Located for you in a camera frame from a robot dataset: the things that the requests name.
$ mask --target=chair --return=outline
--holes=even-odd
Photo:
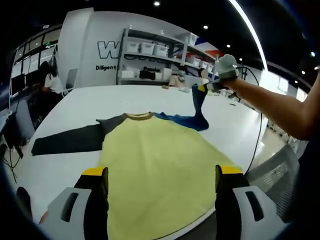
[[[75,88],[77,72],[78,72],[77,68],[69,70],[68,77],[66,79],[65,90],[61,93],[63,97],[65,97],[68,93],[71,92],[72,89]]]
[[[287,144],[269,160],[245,175],[251,186],[259,187],[276,204],[276,212],[285,221],[299,170],[298,157]]]

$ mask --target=shirt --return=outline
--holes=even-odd
[[[52,76],[51,74],[48,74],[45,77],[44,87],[50,88],[51,92],[56,94],[60,94],[64,91],[60,78],[58,76]]]

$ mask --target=ceiling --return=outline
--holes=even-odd
[[[167,21],[206,39],[223,53],[242,58],[245,65],[262,68],[260,54],[251,33],[228,0],[202,0],[198,4],[187,2],[161,0],[159,7],[153,6],[153,0],[9,3],[6,15],[1,16],[2,36],[5,36],[5,47],[1,49],[1,55],[12,52],[24,40],[40,32],[43,25],[62,23],[68,11],[94,7],[95,11],[130,12]],[[319,62],[316,62],[317,57],[311,56],[311,51],[318,52],[317,56],[320,56],[319,19],[314,20],[319,18],[320,1],[238,0],[238,3],[260,39],[266,60],[273,65],[270,66],[271,71],[286,76],[287,73],[274,67],[281,66],[312,85],[317,75],[314,68]],[[208,29],[203,29],[203,25],[208,25]],[[12,57],[7,57],[1,62],[0,81],[10,75],[12,60]]]

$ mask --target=person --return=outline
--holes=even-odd
[[[44,78],[44,85],[40,86],[40,93],[37,97],[37,109],[44,119],[49,112],[63,98],[63,87],[57,70],[53,68],[47,61],[44,61],[39,68]]]
[[[251,103],[289,135],[299,140],[309,140],[299,159],[299,173],[289,207],[291,224],[277,239],[314,237],[311,234],[317,230],[315,211],[318,208],[320,160],[320,72],[304,102],[271,92],[241,78],[226,80],[222,84]]]

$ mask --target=white table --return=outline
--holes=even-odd
[[[18,175],[18,185],[30,194],[35,222],[39,222],[54,198],[66,187],[75,185],[84,170],[96,167],[100,156],[100,151],[32,156],[31,149],[37,138],[94,125],[96,119],[146,112],[193,116],[192,93],[146,85],[85,87],[69,93],[36,130],[19,163],[23,172]],[[209,95],[204,100],[202,112],[209,122],[209,129],[200,134],[246,172],[257,143],[260,114],[226,97]],[[267,119],[263,118],[260,140],[266,126]],[[165,239],[181,236],[214,211],[213,207],[197,221]]]

